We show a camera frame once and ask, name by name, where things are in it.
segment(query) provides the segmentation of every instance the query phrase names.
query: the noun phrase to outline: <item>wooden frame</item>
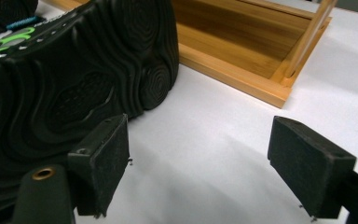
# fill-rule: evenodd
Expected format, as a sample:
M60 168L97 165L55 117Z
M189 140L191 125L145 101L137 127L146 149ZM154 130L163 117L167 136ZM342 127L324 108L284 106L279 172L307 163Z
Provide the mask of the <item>wooden frame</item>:
M87 2L44 1L64 10ZM336 2L311 13L264 0L172 0L180 62L282 107Z

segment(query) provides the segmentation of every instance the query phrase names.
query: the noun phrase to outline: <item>white surface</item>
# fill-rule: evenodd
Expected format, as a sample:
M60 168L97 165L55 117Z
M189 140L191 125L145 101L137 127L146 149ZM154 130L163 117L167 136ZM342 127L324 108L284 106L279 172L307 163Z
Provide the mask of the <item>white surface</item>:
M181 65L163 104L129 123L134 165L107 217L76 222L310 223L267 152L272 119L279 115L305 123L358 158L358 14L335 9L332 16L283 109ZM342 209L339 220L318 223L345 223L346 216Z

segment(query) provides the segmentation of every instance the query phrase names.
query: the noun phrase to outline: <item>black rubber sole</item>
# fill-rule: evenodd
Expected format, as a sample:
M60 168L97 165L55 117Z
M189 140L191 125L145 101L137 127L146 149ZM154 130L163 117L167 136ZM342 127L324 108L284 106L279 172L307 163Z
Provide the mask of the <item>black rubber sole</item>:
M95 0L0 40L0 209L103 119L153 109L176 80L169 0Z
M0 0L0 33L7 25L34 15L38 0Z

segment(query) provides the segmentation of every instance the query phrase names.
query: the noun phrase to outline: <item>shoe sole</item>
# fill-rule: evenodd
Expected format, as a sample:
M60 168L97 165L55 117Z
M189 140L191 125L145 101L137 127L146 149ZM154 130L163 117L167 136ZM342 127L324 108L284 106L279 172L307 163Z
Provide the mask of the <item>shoe sole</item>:
M169 0L95 0L1 39L0 208L102 120L161 104L178 64Z
M32 17L37 3L37 0L0 0L0 33L7 30L7 25Z

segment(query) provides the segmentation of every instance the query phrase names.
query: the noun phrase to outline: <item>shoe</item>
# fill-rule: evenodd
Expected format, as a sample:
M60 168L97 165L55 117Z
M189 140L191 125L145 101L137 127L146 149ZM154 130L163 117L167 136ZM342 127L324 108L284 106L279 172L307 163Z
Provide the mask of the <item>shoe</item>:
M0 33L13 22L33 17L38 0L0 0Z
M103 119L161 104L178 64L170 0L94 0L0 39L0 211Z

